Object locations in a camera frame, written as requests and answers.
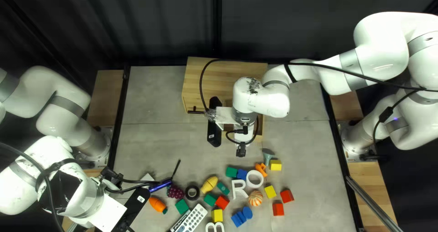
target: wooden box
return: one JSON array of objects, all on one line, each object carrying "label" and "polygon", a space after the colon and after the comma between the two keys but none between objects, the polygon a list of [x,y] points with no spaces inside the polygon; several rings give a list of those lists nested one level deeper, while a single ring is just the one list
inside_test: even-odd
[{"label": "wooden box", "polygon": [[[202,69],[215,58],[189,57],[184,76],[183,92],[181,94],[184,109],[188,111],[203,112],[201,95],[199,93],[199,78]],[[238,61],[218,61],[211,63],[205,70],[202,79],[202,92],[205,103],[209,106],[211,97],[217,96],[222,106],[231,107],[233,100],[233,85],[241,77],[249,76],[261,80],[266,73],[267,63],[248,63]],[[263,129],[263,116],[259,115],[260,126],[258,135]]]}]

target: yellow cube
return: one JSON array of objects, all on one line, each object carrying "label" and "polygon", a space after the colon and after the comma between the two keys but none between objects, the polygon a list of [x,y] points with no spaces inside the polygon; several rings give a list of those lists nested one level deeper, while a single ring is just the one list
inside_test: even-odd
[{"label": "yellow cube", "polygon": [[271,186],[267,186],[265,188],[265,192],[266,192],[266,196],[268,196],[269,199],[277,196],[277,193],[275,192],[275,189],[274,189],[274,187],[272,185]]},{"label": "yellow cube", "polygon": [[281,161],[280,160],[271,160],[270,168],[273,171],[275,171],[275,170],[281,171]]},{"label": "yellow cube", "polygon": [[223,222],[222,209],[212,210],[211,218],[213,219],[213,223]]}]

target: green block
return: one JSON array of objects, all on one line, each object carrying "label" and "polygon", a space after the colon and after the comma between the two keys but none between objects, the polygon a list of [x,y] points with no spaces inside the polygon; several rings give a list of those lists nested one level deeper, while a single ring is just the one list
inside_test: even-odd
[{"label": "green block", "polygon": [[216,198],[215,196],[208,193],[207,195],[205,195],[204,201],[205,201],[205,203],[209,204],[210,206],[214,206],[217,199],[218,198]]},{"label": "green block", "polygon": [[219,182],[217,187],[222,191],[223,194],[229,194],[229,189],[223,183]]},{"label": "green block", "polygon": [[183,214],[189,209],[189,206],[187,206],[187,203],[184,199],[178,201],[175,206],[177,207],[177,210],[180,214]]},{"label": "green block", "polygon": [[227,167],[227,172],[225,173],[226,176],[231,177],[231,178],[236,178],[237,176],[237,169],[235,168],[231,168],[231,167]]}]

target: barcode label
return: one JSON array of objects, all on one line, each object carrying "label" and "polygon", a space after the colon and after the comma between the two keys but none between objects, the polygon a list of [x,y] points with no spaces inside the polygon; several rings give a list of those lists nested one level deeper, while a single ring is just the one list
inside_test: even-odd
[{"label": "barcode label", "polygon": [[143,203],[143,202],[145,201],[145,198],[143,198],[143,197],[141,197],[141,196],[138,196],[138,197],[137,197],[137,200]]}]

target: red block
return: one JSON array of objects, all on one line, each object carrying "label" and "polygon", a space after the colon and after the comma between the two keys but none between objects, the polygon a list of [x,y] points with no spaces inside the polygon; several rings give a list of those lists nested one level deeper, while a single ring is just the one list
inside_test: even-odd
[{"label": "red block", "polygon": [[287,203],[290,201],[294,201],[292,192],[290,190],[284,190],[280,193],[281,199],[283,200],[283,203]]},{"label": "red block", "polygon": [[284,209],[282,203],[272,204],[272,210],[274,211],[274,216],[284,216]]},{"label": "red block", "polygon": [[219,196],[219,198],[216,200],[216,205],[222,210],[225,210],[225,207],[228,205],[228,203],[229,200],[223,195]]}]

